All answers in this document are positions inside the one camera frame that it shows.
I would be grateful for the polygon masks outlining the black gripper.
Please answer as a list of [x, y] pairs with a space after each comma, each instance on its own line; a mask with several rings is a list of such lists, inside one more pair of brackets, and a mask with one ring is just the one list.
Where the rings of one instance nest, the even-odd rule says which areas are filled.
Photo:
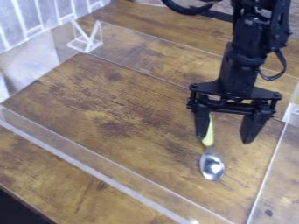
[[219, 78], [189, 85], [191, 96], [187, 109], [195, 113], [196, 137], [203, 139], [211, 124], [211, 112], [243, 116], [239, 134], [243, 144], [251, 144], [267, 120], [276, 112], [277, 92], [255, 86], [264, 58], [249, 58], [236, 52], [232, 44], [225, 46]]

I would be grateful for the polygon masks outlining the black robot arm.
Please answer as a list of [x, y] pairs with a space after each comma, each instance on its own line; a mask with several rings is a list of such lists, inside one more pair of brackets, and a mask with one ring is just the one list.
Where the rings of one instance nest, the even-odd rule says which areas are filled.
[[290, 4], [291, 0], [231, 0], [233, 39], [225, 46], [219, 78], [189, 85], [187, 108], [193, 113], [197, 138], [208, 136], [212, 112], [243, 115], [239, 134], [244, 144], [255, 140], [273, 116], [281, 95], [256, 87], [255, 82], [281, 77], [263, 74], [260, 67], [269, 53], [285, 63], [280, 49], [291, 35]]

